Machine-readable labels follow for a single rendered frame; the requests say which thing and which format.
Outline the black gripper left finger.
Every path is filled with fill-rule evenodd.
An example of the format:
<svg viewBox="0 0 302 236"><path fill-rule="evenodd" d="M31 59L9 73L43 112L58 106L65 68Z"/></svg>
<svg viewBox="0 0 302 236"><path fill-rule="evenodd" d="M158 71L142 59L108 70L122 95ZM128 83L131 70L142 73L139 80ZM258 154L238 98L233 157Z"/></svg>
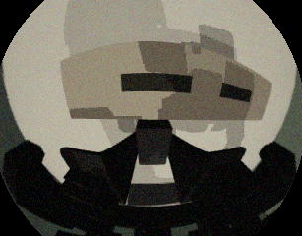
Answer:
<svg viewBox="0 0 302 236"><path fill-rule="evenodd" d="M60 153L69 169L102 176L118 198L118 204L126 204L138 157L136 133L102 152L66 146L60 148Z"/></svg>

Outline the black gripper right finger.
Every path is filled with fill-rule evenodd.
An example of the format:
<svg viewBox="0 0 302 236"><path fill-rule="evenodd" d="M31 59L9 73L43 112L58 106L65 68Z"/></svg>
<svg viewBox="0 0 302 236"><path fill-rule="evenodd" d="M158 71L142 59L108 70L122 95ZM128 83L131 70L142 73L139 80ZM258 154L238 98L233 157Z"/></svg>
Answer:
<svg viewBox="0 0 302 236"><path fill-rule="evenodd" d="M205 181L207 174L214 166L229 164L238 158L244 157L246 149L236 147L206 152L204 149L190 145L177 135L171 134L169 158L170 169L173 172L175 189L178 192L179 202L188 204L191 194Z"/></svg>

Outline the black two-prong plug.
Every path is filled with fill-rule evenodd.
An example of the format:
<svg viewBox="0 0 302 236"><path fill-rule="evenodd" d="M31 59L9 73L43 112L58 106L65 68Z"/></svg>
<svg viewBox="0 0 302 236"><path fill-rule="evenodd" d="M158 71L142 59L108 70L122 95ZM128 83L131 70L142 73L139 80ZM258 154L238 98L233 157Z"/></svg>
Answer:
<svg viewBox="0 0 302 236"><path fill-rule="evenodd" d="M136 126L139 165L166 164L173 127L169 121L139 119Z"/></svg>

